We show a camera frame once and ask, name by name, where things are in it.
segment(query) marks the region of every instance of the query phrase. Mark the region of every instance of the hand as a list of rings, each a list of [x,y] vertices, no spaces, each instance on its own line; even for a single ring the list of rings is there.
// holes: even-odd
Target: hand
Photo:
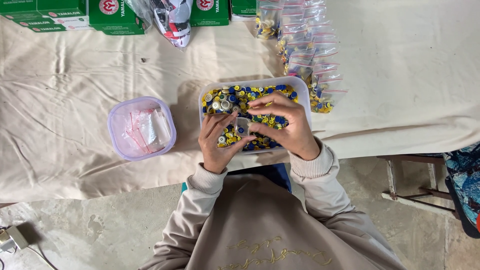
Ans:
[[[262,123],[255,123],[250,126],[251,132],[258,132],[274,139],[288,151],[304,160],[313,160],[318,157],[320,148],[313,138],[302,105],[291,101],[279,92],[255,99],[248,104],[251,107],[248,113],[252,115],[270,113],[283,116],[288,120],[288,126],[280,130]]]
[[[243,137],[240,141],[227,147],[217,147],[218,138],[222,131],[238,116],[232,114],[216,113],[207,114],[202,122],[202,130],[198,137],[198,143],[204,155],[204,169],[216,174],[221,174],[232,157],[248,142],[253,141],[255,136]]]

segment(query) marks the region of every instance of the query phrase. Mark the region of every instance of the sleeve cuff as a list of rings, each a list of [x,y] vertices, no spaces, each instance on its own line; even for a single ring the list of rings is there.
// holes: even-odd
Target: sleeve cuff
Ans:
[[[222,189],[223,178],[227,175],[228,169],[225,168],[221,174],[209,172],[204,169],[203,163],[197,164],[197,170],[194,175],[188,177],[189,184],[202,192],[213,194]]]
[[[303,160],[292,152],[288,152],[290,155],[292,171],[300,177],[320,177],[327,174],[333,165],[334,156],[332,151],[323,144],[319,138],[314,138],[320,147],[320,154],[314,160]]]

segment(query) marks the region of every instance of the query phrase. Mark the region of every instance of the purple plastic container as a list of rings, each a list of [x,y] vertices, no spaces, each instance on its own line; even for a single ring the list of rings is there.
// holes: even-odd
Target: purple plastic container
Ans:
[[[150,154],[145,153],[144,155],[140,156],[138,154],[134,154],[134,151],[131,148],[130,144],[122,138],[122,134],[125,132],[124,121],[126,115],[134,110],[147,110],[158,108],[162,109],[167,118],[168,125],[171,131],[170,142],[165,146],[165,148],[160,151]],[[175,141],[177,140],[177,130],[175,129],[175,125],[173,124],[170,109],[163,101],[153,97],[134,98],[119,103],[115,107],[113,107],[113,109],[110,111],[110,114],[108,115],[108,132],[110,133],[113,148],[115,148],[117,154],[119,154],[122,158],[131,161],[144,160],[147,158],[165,154],[173,147]]]

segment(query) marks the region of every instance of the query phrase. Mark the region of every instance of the concrete floor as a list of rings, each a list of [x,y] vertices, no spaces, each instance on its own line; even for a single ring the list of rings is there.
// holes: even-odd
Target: concrete floor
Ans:
[[[459,221],[381,199],[388,189],[385,161],[367,157],[340,163],[338,180],[353,204],[371,216],[408,269],[478,268],[480,241],[467,237]],[[405,162],[403,168],[402,195],[429,182],[425,164]],[[19,203],[0,209],[0,225],[23,223],[27,239],[38,243],[58,270],[132,270],[162,239],[180,189],[178,184],[84,201]],[[303,190],[297,185],[293,190],[302,199]],[[0,258],[5,270],[49,269],[30,250]]]

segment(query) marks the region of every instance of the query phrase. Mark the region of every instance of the wrinkled fabric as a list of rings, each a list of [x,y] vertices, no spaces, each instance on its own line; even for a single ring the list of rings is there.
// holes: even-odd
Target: wrinkled fabric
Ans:
[[[331,114],[312,114],[312,129],[339,158],[448,152],[480,141],[480,2],[350,0],[328,9],[350,91]],[[182,53],[156,31],[34,33],[1,18],[0,203],[184,181],[202,161],[201,87],[281,75],[275,42],[255,39],[252,24],[195,28]],[[165,155],[128,162],[113,149],[107,116],[141,96],[170,106],[178,139]],[[287,156],[236,156],[228,168]]]

